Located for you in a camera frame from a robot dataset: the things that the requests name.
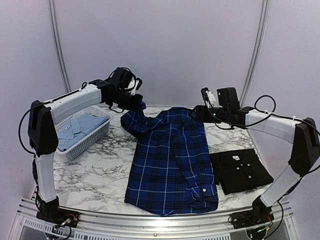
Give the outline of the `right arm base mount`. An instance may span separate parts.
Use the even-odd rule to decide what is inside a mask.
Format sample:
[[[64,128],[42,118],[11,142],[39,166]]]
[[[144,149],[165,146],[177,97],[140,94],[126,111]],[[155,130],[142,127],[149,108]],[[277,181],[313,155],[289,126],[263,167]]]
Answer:
[[[254,215],[253,210],[232,213],[228,221],[234,229],[247,228],[255,225],[271,223],[274,220],[273,212],[270,210],[262,215]]]

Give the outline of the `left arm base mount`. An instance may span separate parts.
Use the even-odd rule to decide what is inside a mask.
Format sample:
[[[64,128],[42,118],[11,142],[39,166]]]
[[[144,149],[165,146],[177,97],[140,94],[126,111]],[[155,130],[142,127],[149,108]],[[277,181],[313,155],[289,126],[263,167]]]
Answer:
[[[58,209],[57,214],[54,217],[47,217],[45,216],[43,213],[41,212],[37,212],[36,214],[36,218],[46,221],[46,222],[50,222],[56,225],[61,225],[63,222],[65,222],[66,220],[70,220],[70,222],[68,223],[68,225],[72,228],[76,228],[78,225],[78,221],[79,221],[79,217],[80,217],[80,213],[77,211],[71,211],[71,210],[67,210],[67,209]]]

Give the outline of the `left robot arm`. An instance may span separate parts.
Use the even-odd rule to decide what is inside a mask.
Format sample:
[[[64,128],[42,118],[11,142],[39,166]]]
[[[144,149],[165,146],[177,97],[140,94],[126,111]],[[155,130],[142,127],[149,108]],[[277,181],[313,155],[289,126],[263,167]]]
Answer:
[[[117,67],[107,79],[83,83],[81,87],[62,96],[35,100],[24,114],[29,117],[27,134],[33,156],[32,174],[37,186],[36,206],[51,222],[63,219],[54,184],[53,161],[58,147],[55,126],[70,115],[87,107],[116,104],[122,110],[138,111],[143,97],[136,92],[143,81],[127,67]]]

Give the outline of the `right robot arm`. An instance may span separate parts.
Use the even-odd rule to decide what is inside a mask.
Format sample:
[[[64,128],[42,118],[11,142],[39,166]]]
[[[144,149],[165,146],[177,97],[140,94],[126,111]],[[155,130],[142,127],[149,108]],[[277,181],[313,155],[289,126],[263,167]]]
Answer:
[[[253,106],[241,106],[234,87],[220,88],[216,93],[204,87],[200,92],[203,104],[193,109],[191,115],[195,120],[246,130],[264,161],[267,157],[283,161],[282,170],[276,169],[275,160],[266,164],[276,178],[253,201],[247,214],[252,224],[258,224],[276,202],[319,169],[315,164],[320,160],[320,131],[313,118],[276,113],[276,103],[271,110],[259,109],[257,102]]]

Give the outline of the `blue plaid long sleeve shirt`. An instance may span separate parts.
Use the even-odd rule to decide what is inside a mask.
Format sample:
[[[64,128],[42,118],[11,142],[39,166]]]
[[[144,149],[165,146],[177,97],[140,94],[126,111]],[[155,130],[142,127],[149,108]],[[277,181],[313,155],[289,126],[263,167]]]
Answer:
[[[215,211],[218,191],[202,122],[172,107],[155,117],[128,111],[121,126],[136,138],[124,201],[159,216]]]

